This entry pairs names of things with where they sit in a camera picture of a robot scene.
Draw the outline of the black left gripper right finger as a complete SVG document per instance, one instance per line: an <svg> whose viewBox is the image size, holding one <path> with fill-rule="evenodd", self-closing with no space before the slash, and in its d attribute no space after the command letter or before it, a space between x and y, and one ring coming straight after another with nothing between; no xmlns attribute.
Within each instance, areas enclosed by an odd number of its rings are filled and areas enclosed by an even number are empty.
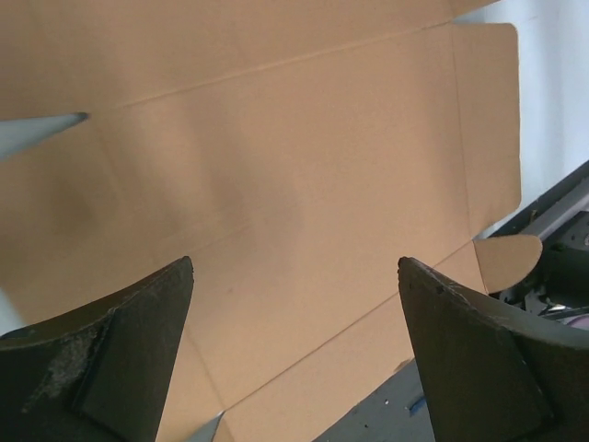
<svg viewBox="0 0 589 442"><path fill-rule="evenodd" d="M398 289L437 437L586 437L588 333L409 257Z"/></svg>

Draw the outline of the brown cardboard box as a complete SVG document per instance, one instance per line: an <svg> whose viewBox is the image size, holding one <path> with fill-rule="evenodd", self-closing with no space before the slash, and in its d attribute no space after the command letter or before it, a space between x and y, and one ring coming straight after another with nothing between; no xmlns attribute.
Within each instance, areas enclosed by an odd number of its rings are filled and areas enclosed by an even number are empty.
<svg viewBox="0 0 589 442"><path fill-rule="evenodd" d="M182 256L159 439L310 441L411 359L398 260L480 292L540 245L518 34L479 1L5 1L1 116L88 114L1 164L1 286L38 322Z"/></svg>

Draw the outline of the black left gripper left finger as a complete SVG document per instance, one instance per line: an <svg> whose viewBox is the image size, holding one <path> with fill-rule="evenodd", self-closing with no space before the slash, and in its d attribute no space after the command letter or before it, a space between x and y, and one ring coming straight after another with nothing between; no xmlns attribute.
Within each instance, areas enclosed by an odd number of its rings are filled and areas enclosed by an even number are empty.
<svg viewBox="0 0 589 442"><path fill-rule="evenodd" d="M182 257L2 335L2 440L155 440L192 289L192 262Z"/></svg>

